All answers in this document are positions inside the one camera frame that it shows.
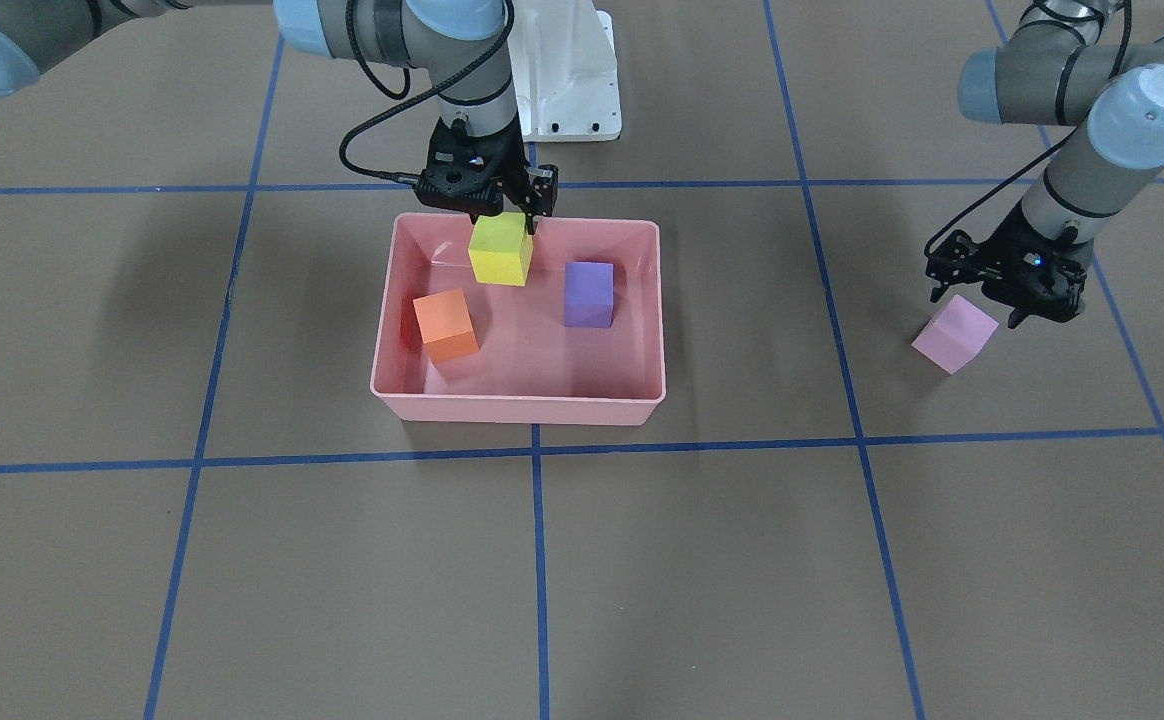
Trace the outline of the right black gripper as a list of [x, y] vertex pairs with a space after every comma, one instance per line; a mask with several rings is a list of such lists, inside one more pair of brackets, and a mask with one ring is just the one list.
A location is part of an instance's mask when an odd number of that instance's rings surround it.
[[527, 159], [519, 117], [487, 136], [469, 135], [463, 120], [440, 119], [413, 192], [428, 208], [460, 211], [471, 224], [503, 213], [510, 202], [521, 211], [524, 231], [533, 237], [538, 219], [554, 214], [558, 186], [559, 167], [535, 167]]

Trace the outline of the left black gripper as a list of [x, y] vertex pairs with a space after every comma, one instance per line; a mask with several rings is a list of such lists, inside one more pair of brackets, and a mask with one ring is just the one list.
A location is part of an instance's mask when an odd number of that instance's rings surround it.
[[1043, 234], [1016, 206], [984, 242], [953, 229], [925, 247], [925, 258], [930, 304], [941, 302], [956, 284], [979, 284], [986, 299], [1012, 307], [1010, 332], [1031, 315], [1066, 323], [1085, 311], [1088, 245], [1077, 222]]

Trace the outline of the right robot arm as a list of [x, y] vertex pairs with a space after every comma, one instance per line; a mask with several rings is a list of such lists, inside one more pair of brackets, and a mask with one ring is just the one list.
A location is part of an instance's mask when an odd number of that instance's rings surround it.
[[354, 88], [390, 90], [332, 141], [340, 167], [471, 222], [509, 211], [531, 231], [554, 213], [558, 170], [524, 147], [513, 24], [510, 1], [0, 1], [0, 99], [57, 70], [68, 117], [125, 123], [102, 135], [105, 158], [149, 161], [139, 141], [169, 150], [190, 127], [211, 150], [242, 129], [227, 104], [258, 99], [274, 50], [340, 60]]

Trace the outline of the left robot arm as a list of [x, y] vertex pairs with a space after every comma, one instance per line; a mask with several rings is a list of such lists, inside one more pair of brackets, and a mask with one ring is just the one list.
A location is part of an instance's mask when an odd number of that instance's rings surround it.
[[1094, 241], [1164, 169], [1164, 35], [1149, 44], [1100, 44], [1129, 1], [1035, 1], [1015, 33], [963, 64], [963, 117], [1056, 126], [1067, 136], [1032, 161], [1025, 195], [984, 241], [953, 222], [924, 249], [930, 300], [975, 284], [1027, 318], [1066, 323], [1085, 307]]

